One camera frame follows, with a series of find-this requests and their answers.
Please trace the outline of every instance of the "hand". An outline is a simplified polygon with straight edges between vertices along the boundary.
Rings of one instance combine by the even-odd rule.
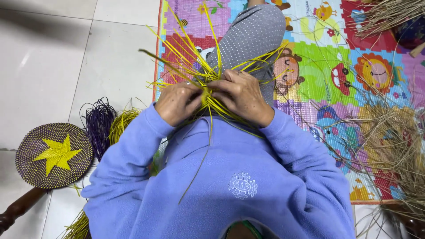
[[[236,70],[225,70],[225,80],[215,80],[207,84],[212,96],[227,106],[233,113],[259,125],[267,127],[275,116],[275,111],[263,99],[258,80],[250,74]]]
[[[194,84],[188,85],[187,82],[169,85],[155,104],[156,112],[165,122],[175,127],[201,106],[201,95],[191,100],[196,93],[201,92],[200,88]]]

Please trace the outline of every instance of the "sleeve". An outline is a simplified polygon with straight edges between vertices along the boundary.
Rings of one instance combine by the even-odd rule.
[[[128,238],[148,182],[148,165],[161,139],[174,128],[156,112],[154,103],[124,130],[103,155],[81,195],[93,238]]]
[[[306,185],[305,211],[318,209],[339,219],[346,232],[352,232],[353,212],[349,183],[327,147],[296,125],[293,118],[275,109],[275,117],[260,131],[270,141],[287,171],[300,177]]]

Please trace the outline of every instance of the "yellow star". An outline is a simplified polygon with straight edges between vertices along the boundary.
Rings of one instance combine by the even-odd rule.
[[[43,141],[49,146],[49,148],[44,150],[33,161],[46,159],[46,177],[49,175],[50,171],[55,165],[64,169],[71,170],[67,161],[72,159],[72,157],[79,153],[81,149],[71,150],[69,134],[66,135],[66,138],[63,143],[49,139],[43,139]]]

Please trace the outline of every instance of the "cartoon bee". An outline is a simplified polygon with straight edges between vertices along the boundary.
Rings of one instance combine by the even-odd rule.
[[[178,24],[180,25],[180,28],[181,27],[186,28],[187,27],[187,20],[186,19],[179,19],[179,23]]]

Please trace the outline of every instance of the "woman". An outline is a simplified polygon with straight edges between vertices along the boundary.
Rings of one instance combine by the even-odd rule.
[[[223,68],[278,48],[284,32],[278,8],[249,1],[219,43]],[[216,51],[207,62],[217,65]],[[192,84],[164,89],[106,151],[82,191],[93,238],[354,238],[347,179],[323,144],[269,106],[273,85],[260,89],[257,79],[270,72],[226,70],[225,80],[208,84],[264,139],[202,117],[175,132],[166,167],[149,178],[161,139],[201,104]]]

